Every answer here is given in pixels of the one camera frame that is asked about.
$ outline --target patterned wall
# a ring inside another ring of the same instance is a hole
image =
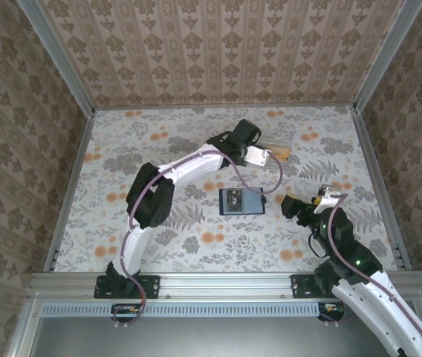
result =
[[[402,1],[41,0],[96,106],[351,102]]]
[[[84,122],[26,16],[0,0],[0,353],[42,270]]]
[[[422,268],[422,10],[364,110],[415,268]]]

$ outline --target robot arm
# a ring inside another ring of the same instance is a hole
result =
[[[183,187],[197,177],[227,167],[225,154],[234,164],[246,166],[247,162],[262,166],[268,160],[268,151],[254,146],[260,138],[261,130],[251,122],[243,119],[232,132],[224,132],[207,141],[200,149],[177,161],[160,166],[144,164],[138,171],[132,188],[127,195],[127,213],[129,214],[129,232],[122,252],[112,260],[106,270],[109,289],[123,297],[132,293],[134,284],[127,279],[140,271],[140,260],[153,228],[162,224],[168,217],[175,188]],[[132,208],[138,197],[152,179],[164,173],[150,187],[141,199],[133,217]]]
[[[282,214],[286,218],[297,216],[297,223],[311,229],[312,238],[329,256],[315,269],[315,289],[322,296],[334,295],[349,306],[391,357],[422,356],[422,321],[396,291],[373,253],[354,239],[353,225],[341,208],[337,208],[331,227],[335,246],[350,265],[376,284],[349,269],[334,253],[328,238],[328,221],[338,194],[331,187],[322,186],[311,205],[290,196],[281,205]]]

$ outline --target floral wallpaper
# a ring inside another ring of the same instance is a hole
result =
[[[84,121],[25,14],[0,0],[0,355],[43,268]]]
[[[280,203],[286,194],[309,202],[324,183],[349,194],[345,211],[356,238],[396,269],[351,113],[326,106],[96,112],[54,271],[105,271],[120,250],[125,199],[140,166],[177,160],[242,118],[261,128],[260,144],[290,150],[265,214],[219,216],[219,188],[242,185],[231,167],[203,175],[175,191],[169,218],[151,232],[142,271],[313,271],[322,260],[308,247],[309,230],[284,218]],[[240,171],[264,190],[278,179],[275,163]]]
[[[395,0],[40,0],[96,107],[349,103]]]
[[[422,9],[363,116],[412,264],[422,269]]]

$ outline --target gray floor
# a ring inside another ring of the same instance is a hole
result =
[[[107,318],[43,318],[36,357],[374,357],[381,343],[354,319],[340,327],[316,318],[143,318],[114,328]]]

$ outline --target floral tablecloth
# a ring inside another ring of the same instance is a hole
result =
[[[241,184],[230,167],[202,176],[175,192],[170,217],[146,247],[142,271],[311,271],[321,260],[307,245],[309,231],[284,218],[279,203],[286,193],[309,201],[324,183],[349,194],[343,207],[356,238],[385,268],[396,269],[348,108],[285,107],[97,112],[54,271],[104,271],[120,250],[125,197],[140,166],[174,161],[243,118],[263,137],[284,134],[291,148],[265,215],[219,216],[218,189]],[[272,166],[241,172],[264,190],[278,178]]]

